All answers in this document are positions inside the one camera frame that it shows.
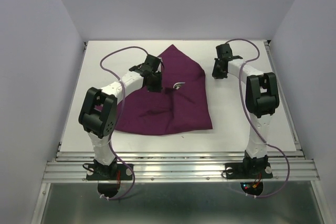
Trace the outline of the steel instrument tray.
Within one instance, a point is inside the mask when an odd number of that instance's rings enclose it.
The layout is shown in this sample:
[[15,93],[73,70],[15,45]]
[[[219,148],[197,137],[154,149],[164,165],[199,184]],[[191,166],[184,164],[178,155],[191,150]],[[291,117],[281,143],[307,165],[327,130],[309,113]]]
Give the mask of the steel instrument tray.
[[177,82],[173,85],[173,88],[175,90],[178,90],[179,88],[181,88],[185,83],[184,82]]

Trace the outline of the purple cloth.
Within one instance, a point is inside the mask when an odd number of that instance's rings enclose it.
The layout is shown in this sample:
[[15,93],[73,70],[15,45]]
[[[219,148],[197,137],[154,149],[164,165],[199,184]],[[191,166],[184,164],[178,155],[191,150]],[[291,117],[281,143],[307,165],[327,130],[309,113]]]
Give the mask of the purple cloth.
[[[169,135],[213,128],[208,111],[205,72],[174,45],[160,54],[163,60],[163,90],[135,91],[118,105],[121,118],[116,129],[140,135]],[[185,84],[175,90],[177,82]]]

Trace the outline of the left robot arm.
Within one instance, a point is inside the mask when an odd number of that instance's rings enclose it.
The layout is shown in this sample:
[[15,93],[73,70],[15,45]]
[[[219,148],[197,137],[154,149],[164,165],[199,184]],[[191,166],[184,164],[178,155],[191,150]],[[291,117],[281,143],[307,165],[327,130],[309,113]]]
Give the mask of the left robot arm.
[[117,124],[118,105],[144,87],[149,92],[161,92],[161,64],[161,58],[147,55],[144,63],[131,67],[117,81],[99,89],[92,87],[85,95],[78,121],[91,139],[94,163],[99,165],[98,171],[106,179],[113,178],[117,172],[113,163],[116,157],[109,142]]

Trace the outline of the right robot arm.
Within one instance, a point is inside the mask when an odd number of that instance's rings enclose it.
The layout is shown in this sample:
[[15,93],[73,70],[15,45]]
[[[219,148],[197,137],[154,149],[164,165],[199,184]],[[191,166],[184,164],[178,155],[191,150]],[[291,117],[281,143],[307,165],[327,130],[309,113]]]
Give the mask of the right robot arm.
[[250,124],[246,156],[242,163],[244,175],[253,177],[260,172],[256,159],[267,156],[267,135],[272,116],[279,107],[280,99],[276,75],[262,72],[246,63],[241,56],[234,56],[228,43],[216,46],[217,57],[212,72],[214,79],[238,78],[243,110]]

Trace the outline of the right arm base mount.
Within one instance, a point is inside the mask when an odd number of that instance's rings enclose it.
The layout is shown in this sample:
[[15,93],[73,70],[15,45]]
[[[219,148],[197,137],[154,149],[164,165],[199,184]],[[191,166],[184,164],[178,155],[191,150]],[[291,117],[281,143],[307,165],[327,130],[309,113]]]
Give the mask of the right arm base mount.
[[251,158],[247,152],[241,162],[225,163],[221,176],[228,180],[242,180],[240,186],[243,192],[256,198],[262,197],[262,179],[273,178],[268,156]]

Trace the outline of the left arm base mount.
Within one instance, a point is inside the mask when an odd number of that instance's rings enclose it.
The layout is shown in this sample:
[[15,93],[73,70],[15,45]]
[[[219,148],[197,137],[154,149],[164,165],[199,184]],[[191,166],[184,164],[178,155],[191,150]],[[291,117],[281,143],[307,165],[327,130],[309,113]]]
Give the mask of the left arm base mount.
[[[102,165],[95,159],[93,163],[84,163],[82,168],[86,171],[86,180],[97,182],[97,192],[105,200],[120,200],[132,189],[135,183],[134,165],[131,163],[119,164],[115,158],[110,165]],[[131,186],[121,191],[121,182],[130,181]]]

